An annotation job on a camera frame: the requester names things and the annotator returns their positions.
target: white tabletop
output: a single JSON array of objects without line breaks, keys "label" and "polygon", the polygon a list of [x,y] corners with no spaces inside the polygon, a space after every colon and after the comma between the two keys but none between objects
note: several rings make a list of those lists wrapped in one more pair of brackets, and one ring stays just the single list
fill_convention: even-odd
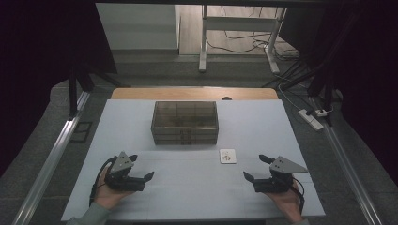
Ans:
[{"label": "white tabletop", "polygon": [[[280,100],[217,101],[216,145],[155,145],[150,130],[155,100],[108,100],[62,220],[80,217],[100,166],[121,151],[138,155],[130,176],[155,172],[142,192],[125,198],[110,219],[181,221],[282,217],[243,171],[269,178],[259,160],[282,156],[307,167]],[[220,149],[235,149],[237,164],[221,164]],[[323,216],[311,171],[295,174],[305,188],[303,216]]]}]

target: hand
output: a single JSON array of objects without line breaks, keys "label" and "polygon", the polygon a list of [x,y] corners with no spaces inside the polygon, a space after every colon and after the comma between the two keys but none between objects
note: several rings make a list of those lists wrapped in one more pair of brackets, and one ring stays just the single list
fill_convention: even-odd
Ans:
[{"label": "hand", "polygon": [[115,206],[117,206],[120,200],[122,200],[126,196],[131,195],[132,193],[134,193],[134,191],[119,191],[119,190],[110,189],[105,184],[105,174],[107,171],[108,167],[106,167],[102,171],[99,177],[99,181],[97,183],[98,188],[96,191],[94,202],[110,210]]},{"label": "hand", "polygon": [[[298,189],[296,181],[293,182],[293,187]],[[296,223],[304,220],[299,211],[299,196],[289,189],[283,193],[264,193],[269,196],[279,210],[281,210],[284,216],[291,223]]]}]

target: small white card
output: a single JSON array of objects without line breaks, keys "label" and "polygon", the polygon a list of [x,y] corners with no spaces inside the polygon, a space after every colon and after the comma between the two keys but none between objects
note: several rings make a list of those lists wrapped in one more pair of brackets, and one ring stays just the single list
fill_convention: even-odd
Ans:
[{"label": "small white card", "polygon": [[235,149],[220,149],[220,161],[222,164],[237,163]]}]

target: sleeve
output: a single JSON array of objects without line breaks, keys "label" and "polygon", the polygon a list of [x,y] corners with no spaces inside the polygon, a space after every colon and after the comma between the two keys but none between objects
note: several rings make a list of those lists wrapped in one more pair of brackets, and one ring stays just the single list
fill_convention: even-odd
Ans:
[{"label": "sleeve", "polygon": [[293,223],[292,225],[310,225],[310,221],[308,219],[304,219],[301,222]]},{"label": "sleeve", "polygon": [[111,211],[100,206],[99,204],[92,202],[87,212],[80,217],[73,217],[68,221],[67,225],[89,225],[89,224],[105,224]]}]

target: transparent plastic box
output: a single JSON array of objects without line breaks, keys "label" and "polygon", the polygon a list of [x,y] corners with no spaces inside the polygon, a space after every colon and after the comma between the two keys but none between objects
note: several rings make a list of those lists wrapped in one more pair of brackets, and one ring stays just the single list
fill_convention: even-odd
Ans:
[{"label": "transparent plastic box", "polygon": [[216,102],[157,101],[151,130],[155,144],[216,144]]}]

